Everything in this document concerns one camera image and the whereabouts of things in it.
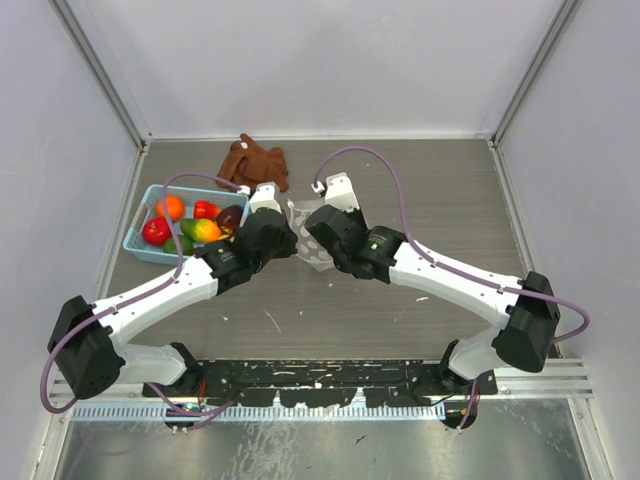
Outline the clear zip top bag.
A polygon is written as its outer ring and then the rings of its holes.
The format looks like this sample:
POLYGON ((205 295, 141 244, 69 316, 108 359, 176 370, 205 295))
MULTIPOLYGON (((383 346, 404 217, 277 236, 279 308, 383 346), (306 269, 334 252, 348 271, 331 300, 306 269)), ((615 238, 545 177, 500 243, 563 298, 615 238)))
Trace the clear zip top bag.
POLYGON ((312 213, 324 205, 322 199, 315 200, 288 200, 288 223, 291 230, 297 235, 297 257, 313 267, 318 272, 323 272, 334 267, 333 260, 324 247, 311 236, 305 227, 306 220, 312 213))

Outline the orange tangerine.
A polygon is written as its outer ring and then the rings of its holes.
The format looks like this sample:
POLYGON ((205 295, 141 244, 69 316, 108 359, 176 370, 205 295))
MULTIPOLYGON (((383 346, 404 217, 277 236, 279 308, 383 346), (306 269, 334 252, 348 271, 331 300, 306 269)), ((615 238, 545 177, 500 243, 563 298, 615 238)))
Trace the orange tangerine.
POLYGON ((172 223, 179 222, 184 216, 186 207, 183 200, 176 196, 167 196, 156 203, 156 215, 165 217, 164 207, 168 208, 168 215, 172 223))

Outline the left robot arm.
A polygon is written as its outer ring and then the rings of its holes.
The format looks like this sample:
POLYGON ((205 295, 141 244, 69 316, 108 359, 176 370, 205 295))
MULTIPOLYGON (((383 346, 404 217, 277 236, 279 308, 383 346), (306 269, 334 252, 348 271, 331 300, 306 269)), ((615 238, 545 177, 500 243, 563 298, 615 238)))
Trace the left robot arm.
POLYGON ((153 383, 188 396, 203 378, 181 343, 161 347, 132 339, 170 315, 248 282, 270 260, 295 254, 297 235, 284 214, 261 208, 234 235, 195 249, 180 267, 120 295, 63 304, 48 350, 78 400, 117 383, 153 383))

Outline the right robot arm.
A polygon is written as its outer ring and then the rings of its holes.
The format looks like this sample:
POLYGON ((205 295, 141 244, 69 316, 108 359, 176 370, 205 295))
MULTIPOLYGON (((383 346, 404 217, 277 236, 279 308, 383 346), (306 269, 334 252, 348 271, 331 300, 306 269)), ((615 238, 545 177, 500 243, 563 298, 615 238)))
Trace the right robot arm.
POLYGON ((452 341, 438 365, 444 390, 459 394, 482 374, 510 366, 543 370, 560 319, 550 302, 549 280, 502 276, 447 258, 437 261, 425 247, 389 227, 369 228, 358 211, 325 205, 304 224, 335 267, 358 279, 411 287, 461 306, 489 323, 483 332, 452 341))

